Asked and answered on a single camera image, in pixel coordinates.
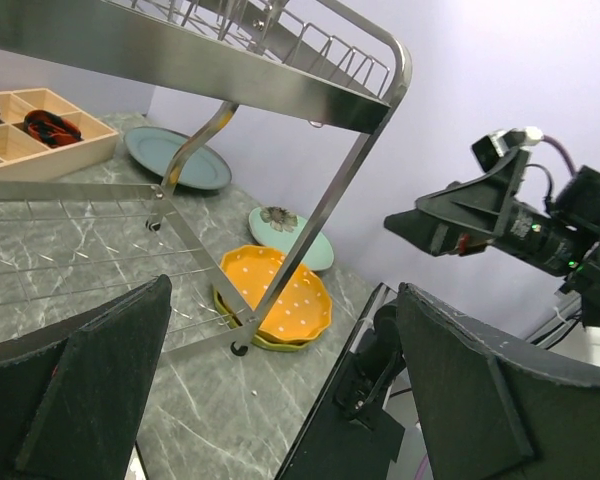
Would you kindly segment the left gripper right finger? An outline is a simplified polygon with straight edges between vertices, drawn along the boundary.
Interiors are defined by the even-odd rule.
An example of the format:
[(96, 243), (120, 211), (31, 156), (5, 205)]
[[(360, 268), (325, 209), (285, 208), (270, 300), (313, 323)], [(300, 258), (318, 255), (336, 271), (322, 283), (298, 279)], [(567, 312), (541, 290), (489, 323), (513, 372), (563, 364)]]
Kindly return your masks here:
[(396, 323), (434, 478), (600, 479), (600, 367), (409, 283)]

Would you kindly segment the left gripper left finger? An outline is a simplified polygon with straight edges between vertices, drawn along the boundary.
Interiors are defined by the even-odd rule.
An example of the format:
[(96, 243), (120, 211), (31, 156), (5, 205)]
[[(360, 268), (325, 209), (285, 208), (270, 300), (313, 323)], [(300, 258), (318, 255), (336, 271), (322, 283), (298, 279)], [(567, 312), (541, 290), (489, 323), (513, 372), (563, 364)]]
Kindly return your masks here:
[(0, 479), (122, 479), (171, 316), (160, 275), (0, 342)]

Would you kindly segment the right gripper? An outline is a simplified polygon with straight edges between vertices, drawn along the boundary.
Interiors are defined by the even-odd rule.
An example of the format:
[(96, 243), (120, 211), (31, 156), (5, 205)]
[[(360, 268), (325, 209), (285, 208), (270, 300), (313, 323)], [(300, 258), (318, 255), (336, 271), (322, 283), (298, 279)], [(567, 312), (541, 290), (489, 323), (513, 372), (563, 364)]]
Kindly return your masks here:
[(566, 275), (584, 255), (575, 231), (518, 201), (528, 151), (516, 149), (483, 176), (420, 197), (384, 228), (433, 257), (494, 247), (549, 275)]

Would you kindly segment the orange plate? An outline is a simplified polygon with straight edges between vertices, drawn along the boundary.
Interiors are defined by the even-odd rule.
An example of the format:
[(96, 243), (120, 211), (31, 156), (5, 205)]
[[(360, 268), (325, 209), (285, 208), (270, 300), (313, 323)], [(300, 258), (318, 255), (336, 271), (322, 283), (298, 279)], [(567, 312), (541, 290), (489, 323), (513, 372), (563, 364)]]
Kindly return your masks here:
[[(244, 245), (224, 254), (220, 267), (251, 308), (273, 285), (285, 255), (272, 247)], [(301, 264), (261, 324), (267, 341), (300, 344), (317, 339), (332, 320), (332, 300), (322, 280)]]

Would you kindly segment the green polka dot plate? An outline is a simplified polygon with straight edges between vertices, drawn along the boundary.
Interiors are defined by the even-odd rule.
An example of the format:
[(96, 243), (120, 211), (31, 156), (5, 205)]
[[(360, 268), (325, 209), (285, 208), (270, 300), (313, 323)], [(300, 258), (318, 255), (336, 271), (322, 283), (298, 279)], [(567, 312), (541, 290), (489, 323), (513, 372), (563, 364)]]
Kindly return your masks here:
[(317, 340), (331, 325), (332, 300), (316, 283), (287, 286), (252, 342), (264, 349), (293, 352)]

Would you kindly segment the teal round plate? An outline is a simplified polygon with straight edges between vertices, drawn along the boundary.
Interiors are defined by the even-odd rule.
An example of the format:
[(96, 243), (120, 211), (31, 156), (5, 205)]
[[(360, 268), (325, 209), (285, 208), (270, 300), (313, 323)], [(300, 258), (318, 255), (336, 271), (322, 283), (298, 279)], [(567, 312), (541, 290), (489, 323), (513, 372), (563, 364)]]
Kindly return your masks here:
[[(179, 132), (153, 126), (133, 128), (125, 133), (124, 143), (133, 159), (152, 173), (163, 177), (177, 150), (188, 137)], [(198, 190), (219, 190), (232, 181), (225, 160), (213, 149), (203, 146), (187, 160), (178, 183)]]

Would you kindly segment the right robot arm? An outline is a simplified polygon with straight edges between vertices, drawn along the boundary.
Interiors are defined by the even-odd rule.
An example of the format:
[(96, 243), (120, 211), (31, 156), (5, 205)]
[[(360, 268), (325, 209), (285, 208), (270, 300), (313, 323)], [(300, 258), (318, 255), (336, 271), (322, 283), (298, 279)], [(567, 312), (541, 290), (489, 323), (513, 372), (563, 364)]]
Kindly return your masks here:
[(433, 257), (499, 249), (560, 277), (581, 297), (582, 323), (600, 327), (600, 172), (582, 167), (544, 213), (517, 200), (530, 151), (482, 160), (483, 175), (417, 199), (387, 216), (387, 230)]

